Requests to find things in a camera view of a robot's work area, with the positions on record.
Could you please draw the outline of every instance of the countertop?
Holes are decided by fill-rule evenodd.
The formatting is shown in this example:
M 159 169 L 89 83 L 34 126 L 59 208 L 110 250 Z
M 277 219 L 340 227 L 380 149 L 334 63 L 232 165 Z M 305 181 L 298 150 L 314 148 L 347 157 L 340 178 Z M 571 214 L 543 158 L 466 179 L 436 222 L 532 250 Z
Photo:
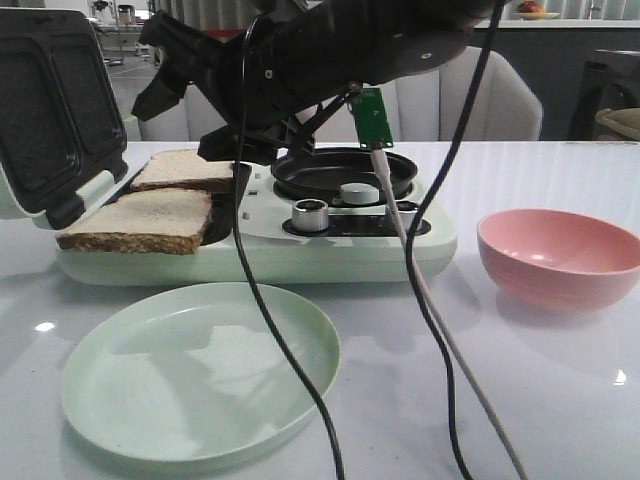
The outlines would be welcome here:
M 152 151 L 194 143 L 131 142 Z M 430 180 L 447 144 L 397 144 Z M 465 143 L 439 201 L 459 249 L 429 280 L 434 301 L 531 480 L 629 480 L 640 472 L 640 287 L 596 313 L 561 315 L 507 296 L 486 274 L 475 228 L 516 207 L 569 210 L 640 233 L 640 144 Z M 131 469 L 65 420 L 60 379 L 78 343 L 122 308 L 169 287 L 99 287 L 65 276 L 54 232 L 0 222 L 0 473 L 11 480 L 331 479 L 319 418 L 263 457 L 217 472 Z M 285 286 L 334 322 L 342 364 L 327 397 L 347 479 L 461 478 L 446 427 L 444 368 L 407 283 Z M 51 328 L 39 328 L 48 325 Z M 462 450 L 477 479 L 516 478 L 458 374 Z

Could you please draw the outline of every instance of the bread slice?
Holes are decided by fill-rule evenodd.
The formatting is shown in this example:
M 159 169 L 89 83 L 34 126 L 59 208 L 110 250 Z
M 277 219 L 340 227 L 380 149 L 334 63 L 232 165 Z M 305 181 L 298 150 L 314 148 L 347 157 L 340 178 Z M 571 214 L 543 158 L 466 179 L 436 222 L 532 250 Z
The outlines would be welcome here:
M 194 149 L 167 150 L 151 156 L 131 190 L 179 187 L 222 193 L 231 191 L 232 178 L 231 162 L 207 162 Z
M 194 253 L 211 219 L 207 192 L 163 188 L 123 195 L 57 236 L 62 249 Z

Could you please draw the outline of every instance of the black pan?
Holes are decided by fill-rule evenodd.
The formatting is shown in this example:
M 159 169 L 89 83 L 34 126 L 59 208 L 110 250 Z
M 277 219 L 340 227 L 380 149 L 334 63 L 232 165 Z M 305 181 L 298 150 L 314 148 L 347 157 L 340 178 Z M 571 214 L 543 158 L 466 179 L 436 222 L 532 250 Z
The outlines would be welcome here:
M 292 200 L 316 198 L 329 205 L 339 206 L 340 185 L 368 183 L 380 188 L 373 172 L 369 152 L 349 147 L 320 148 L 313 156 L 282 157 L 271 166 L 279 194 Z M 391 183 L 396 198 L 403 198 L 411 190 L 411 181 L 418 173 L 416 165 L 403 156 L 387 153 L 391 168 Z M 381 202 L 384 195 L 380 193 Z

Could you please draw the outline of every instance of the fruit bowl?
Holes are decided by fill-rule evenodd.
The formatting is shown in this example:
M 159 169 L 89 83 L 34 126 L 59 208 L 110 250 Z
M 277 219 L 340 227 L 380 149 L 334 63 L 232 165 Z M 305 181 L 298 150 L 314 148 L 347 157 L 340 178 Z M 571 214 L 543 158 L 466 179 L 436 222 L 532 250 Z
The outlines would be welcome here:
M 523 20 L 551 20 L 560 14 L 553 12 L 516 12 L 516 15 Z
M 477 234 L 482 263 L 496 284 L 546 310 L 600 310 L 640 279 L 640 239 L 593 217 L 506 210 L 483 218 Z

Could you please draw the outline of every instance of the white chair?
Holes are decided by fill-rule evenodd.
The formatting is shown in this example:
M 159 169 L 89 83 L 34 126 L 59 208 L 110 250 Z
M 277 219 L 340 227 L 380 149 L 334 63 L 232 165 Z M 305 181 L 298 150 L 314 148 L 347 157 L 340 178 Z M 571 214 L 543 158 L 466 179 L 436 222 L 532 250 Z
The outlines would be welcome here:
M 451 140 L 458 123 L 479 48 L 438 70 L 382 85 L 387 120 L 395 141 Z M 301 116 L 309 116 L 309 109 Z M 492 52 L 480 84 L 465 140 L 538 140 L 543 109 L 526 83 L 500 54 Z M 148 122 L 138 122 L 142 140 L 199 140 L 224 120 L 202 93 L 187 88 L 185 99 Z M 317 132 L 319 142 L 356 142 L 351 114 L 343 107 Z

